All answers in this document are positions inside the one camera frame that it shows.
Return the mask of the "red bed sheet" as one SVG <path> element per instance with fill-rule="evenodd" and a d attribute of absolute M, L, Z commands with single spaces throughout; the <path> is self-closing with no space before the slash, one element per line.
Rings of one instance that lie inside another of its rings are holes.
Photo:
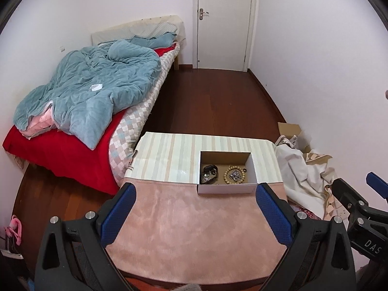
<path fill-rule="evenodd" d="M 159 57 L 165 52 L 166 49 L 156 50 Z M 3 148 L 20 166 L 24 162 L 42 166 L 58 177 L 74 179 L 102 193 L 116 194 L 121 182 L 116 183 L 114 180 L 108 148 L 111 136 L 125 111 L 113 116 L 95 150 L 88 149 L 76 137 L 56 129 L 28 140 L 15 127 L 5 137 Z"/>

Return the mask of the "teal quilted duvet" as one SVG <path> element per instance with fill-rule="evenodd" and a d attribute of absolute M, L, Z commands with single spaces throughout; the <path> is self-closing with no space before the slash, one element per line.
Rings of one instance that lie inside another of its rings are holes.
<path fill-rule="evenodd" d="M 94 150 L 113 115 L 142 102 L 156 84 L 162 70 L 156 50 L 175 42 L 167 32 L 69 52 L 51 80 L 19 103 L 14 125 L 28 138 L 56 127 Z"/>

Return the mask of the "checkered mattress cover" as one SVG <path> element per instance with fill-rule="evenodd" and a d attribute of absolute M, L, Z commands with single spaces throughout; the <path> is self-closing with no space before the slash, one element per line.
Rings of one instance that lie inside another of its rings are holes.
<path fill-rule="evenodd" d="M 143 101 L 125 111 L 111 136 L 108 159 L 116 183 L 120 183 L 124 178 L 145 122 L 154 107 L 168 72 L 178 58 L 179 50 L 178 42 L 166 49 L 166 52 L 160 57 L 161 71 L 154 86 L 151 87 Z"/>

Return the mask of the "brown cardboard box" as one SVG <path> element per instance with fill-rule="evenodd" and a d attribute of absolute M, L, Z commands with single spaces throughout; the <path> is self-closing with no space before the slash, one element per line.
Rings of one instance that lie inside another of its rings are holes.
<path fill-rule="evenodd" d="M 278 122 L 277 125 L 280 135 L 288 139 L 296 149 L 302 153 L 309 153 L 312 150 L 311 136 L 303 131 L 298 124 Z"/>

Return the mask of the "white crumpled cloth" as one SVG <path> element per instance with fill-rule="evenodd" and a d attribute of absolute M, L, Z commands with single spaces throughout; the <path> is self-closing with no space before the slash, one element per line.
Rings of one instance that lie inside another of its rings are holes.
<path fill-rule="evenodd" d="M 308 169 L 302 152 L 283 144 L 275 147 L 275 156 L 287 197 L 322 218 L 323 200 L 307 183 Z"/>

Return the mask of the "white door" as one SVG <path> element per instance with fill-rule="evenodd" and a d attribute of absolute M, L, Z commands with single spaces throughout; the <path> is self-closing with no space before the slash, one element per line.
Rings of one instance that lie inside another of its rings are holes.
<path fill-rule="evenodd" d="M 245 72 L 258 0 L 193 0 L 193 67 Z"/>

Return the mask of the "black wristband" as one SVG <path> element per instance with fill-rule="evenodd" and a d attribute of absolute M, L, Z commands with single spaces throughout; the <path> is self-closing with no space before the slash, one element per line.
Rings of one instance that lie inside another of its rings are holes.
<path fill-rule="evenodd" d="M 200 184 L 211 184 L 215 182 L 218 178 L 218 168 L 216 165 L 211 164 L 204 166 L 200 175 Z"/>

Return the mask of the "beige patterned fabric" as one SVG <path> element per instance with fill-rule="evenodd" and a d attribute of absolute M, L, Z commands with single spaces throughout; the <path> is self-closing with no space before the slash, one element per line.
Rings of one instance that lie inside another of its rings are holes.
<path fill-rule="evenodd" d="M 303 154 L 303 156 L 308 169 L 307 183 L 323 200 L 322 219 L 328 221 L 332 217 L 338 216 L 342 220 L 346 220 L 349 213 L 343 204 L 334 197 L 331 189 L 331 185 L 337 178 L 335 169 L 329 166 L 332 156 L 312 151 Z"/>

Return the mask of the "white cardboard box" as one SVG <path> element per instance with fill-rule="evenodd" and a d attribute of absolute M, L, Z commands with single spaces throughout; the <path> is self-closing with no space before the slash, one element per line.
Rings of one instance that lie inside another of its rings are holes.
<path fill-rule="evenodd" d="M 257 188 L 257 175 L 251 153 L 201 151 L 199 176 L 204 166 L 214 164 L 218 178 L 211 184 L 197 185 L 198 195 L 252 194 Z"/>

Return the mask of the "pink slippers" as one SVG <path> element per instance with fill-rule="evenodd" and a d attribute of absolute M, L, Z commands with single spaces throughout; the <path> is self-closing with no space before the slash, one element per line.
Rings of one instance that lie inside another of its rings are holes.
<path fill-rule="evenodd" d="M 21 244 L 22 241 L 22 224 L 17 216 L 12 215 L 10 218 L 10 223 L 5 229 L 6 239 L 14 239 L 17 246 Z"/>

